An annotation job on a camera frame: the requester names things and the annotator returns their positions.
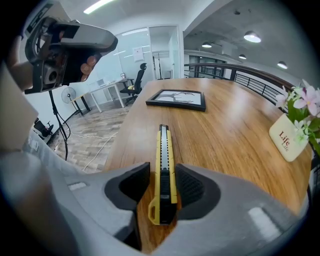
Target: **railing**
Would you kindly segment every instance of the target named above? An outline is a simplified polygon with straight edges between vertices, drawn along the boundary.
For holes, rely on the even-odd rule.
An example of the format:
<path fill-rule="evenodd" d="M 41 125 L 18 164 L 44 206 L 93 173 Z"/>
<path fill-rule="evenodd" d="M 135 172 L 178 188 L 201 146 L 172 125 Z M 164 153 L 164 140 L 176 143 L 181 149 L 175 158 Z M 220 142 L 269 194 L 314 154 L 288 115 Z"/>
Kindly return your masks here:
<path fill-rule="evenodd" d="M 189 67 L 184 74 L 188 78 L 213 78 L 235 81 L 255 91 L 268 101 L 276 104 L 276 96 L 281 94 L 282 87 L 292 91 L 292 84 L 267 72 L 251 67 L 226 63 L 195 63 L 185 64 Z"/>

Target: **desk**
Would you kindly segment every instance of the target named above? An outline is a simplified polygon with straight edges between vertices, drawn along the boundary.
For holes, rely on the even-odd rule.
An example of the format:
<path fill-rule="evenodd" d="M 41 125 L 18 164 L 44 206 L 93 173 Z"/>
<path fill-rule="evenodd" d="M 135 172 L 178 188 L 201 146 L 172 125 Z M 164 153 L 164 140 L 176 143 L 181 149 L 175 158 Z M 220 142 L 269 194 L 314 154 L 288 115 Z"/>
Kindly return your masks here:
<path fill-rule="evenodd" d="M 146 100 L 161 89 L 204 92 L 206 112 L 147 106 Z M 233 81 L 185 78 L 149 82 L 125 118 L 104 167 L 108 171 L 150 162 L 150 185 L 137 206 L 142 251 L 153 251 L 176 224 L 155 226 L 148 219 L 160 124 L 171 131 L 175 164 L 251 181 L 298 214 L 308 187 L 312 150 L 307 145 L 296 160 L 285 161 L 269 137 L 269 128 L 282 114 L 271 102 Z"/>
<path fill-rule="evenodd" d="M 131 81 L 131 84 L 133 85 L 133 80 L 134 80 L 134 79 L 131 79 L 131 78 L 125 78 L 125 79 L 122 79 L 122 80 L 119 80 L 119 81 L 114 81 L 114 82 L 112 82 L 112 83 L 103 85 L 103 86 L 101 86 L 101 87 L 99 87 L 99 88 L 96 88 L 96 89 L 93 89 L 92 91 L 90 91 L 90 95 L 91 95 L 91 97 L 92 97 L 92 99 L 93 99 L 93 101 L 94 101 L 94 104 L 95 104 L 96 107 L 98 108 L 99 112 L 101 113 L 102 111 L 101 111 L 101 108 L 99 107 L 99 104 L 98 104 L 98 102 L 97 102 L 97 100 L 96 100 L 96 98 L 95 98 L 95 96 L 94 96 L 94 93 L 95 93 L 95 92 L 100 91 L 100 90 L 104 90 L 104 89 L 108 89 L 107 92 L 108 92 L 110 98 L 112 99 L 112 96 L 111 96 L 111 94 L 110 94 L 109 88 L 114 87 L 115 92 L 116 92 L 116 95 L 117 95 L 118 98 L 119 98 L 121 107 L 124 108 L 124 107 L 125 107 L 125 104 L 124 104 L 124 102 L 123 102 L 123 100 L 122 100 L 122 98 L 121 98 L 121 96 L 120 96 L 120 92 L 119 92 L 119 89 L 118 89 L 118 87 L 117 87 L 117 84 L 118 84 L 118 83 L 123 83 L 123 85 L 126 86 L 126 82 L 127 82 L 127 81 Z"/>
<path fill-rule="evenodd" d="M 73 100 L 71 100 L 71 101 L 69 102 L 69 103 L 72 103 L 72 104 L 75 103 L 76 107 L 78 108 L 78 111 L 80 112 L 80 114 L 81 114 L 82 116 L 83 116 L 84 114 L 88 113 L 88 112 L 91 110 L 91 109 L 89 108 L 89 106 L 88 106 L 85 98 L 84 98 L 84 96 L 85 96 L 86 94 L 87 94 L 87 92 L 84 93 L 84 94 L 82 94 L 82 95 L 80 95 L 80 96 L 78 96 L 78 97 L 76 97 L 76 98 L 74 98 Z M 82 102 L 83 102 L 83 104 L 84 104 L 87 112 L 83 113 L 83 112 L 81 111 L 78 103 L 76 102 L 76 100 L 78 100 L 78 99 L 81 99 L 81 100 L 82 100 Z"/>

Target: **flower pot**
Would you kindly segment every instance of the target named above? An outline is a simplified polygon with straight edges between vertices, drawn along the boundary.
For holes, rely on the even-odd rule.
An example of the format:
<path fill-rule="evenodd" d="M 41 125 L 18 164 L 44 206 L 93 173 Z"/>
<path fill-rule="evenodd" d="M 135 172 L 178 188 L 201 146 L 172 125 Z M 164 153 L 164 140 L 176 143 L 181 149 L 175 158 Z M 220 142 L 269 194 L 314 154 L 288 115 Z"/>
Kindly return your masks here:
<path fill-rule="evenodd" d="M 283 114 L 271 126 L 269 135 L 283 158 L 288 162 L 295 160 L 308 144 L 308 140 L 299 142 L 295 139 L 296 127 L 286 114 Z"/>

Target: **framed artwork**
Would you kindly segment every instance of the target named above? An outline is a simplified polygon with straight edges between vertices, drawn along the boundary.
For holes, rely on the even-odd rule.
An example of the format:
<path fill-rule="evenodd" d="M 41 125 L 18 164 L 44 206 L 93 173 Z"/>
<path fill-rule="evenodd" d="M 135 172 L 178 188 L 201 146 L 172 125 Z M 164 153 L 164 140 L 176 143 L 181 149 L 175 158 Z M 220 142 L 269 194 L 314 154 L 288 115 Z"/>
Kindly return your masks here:
<path fill-rule="evenodd" d="M 162 89 L 145 103 L 152 106 L 206 111 L 205 95 L 196 90 Z"/>

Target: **black gripper pad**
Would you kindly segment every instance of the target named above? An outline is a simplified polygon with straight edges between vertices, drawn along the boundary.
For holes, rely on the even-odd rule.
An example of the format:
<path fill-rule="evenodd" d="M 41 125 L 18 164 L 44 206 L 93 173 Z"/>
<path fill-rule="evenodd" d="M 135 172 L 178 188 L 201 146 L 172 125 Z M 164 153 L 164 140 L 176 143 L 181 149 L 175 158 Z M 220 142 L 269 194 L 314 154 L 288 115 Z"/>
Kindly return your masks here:
<path fill-rule="evenodd" d="M 150 163 L 146 162 L 110 179 L 104 187 L 104 193 L 117 208 L 136 213 L 137 204 L 149 183 Z"/>
<path fill-rule="evenodd" d="M 177 213 L 178 220 L 201 219 L 220 200 L 221 191 L 217 183 L 179 163 L 175 166 L 175 181 L 182 204 Z"/>

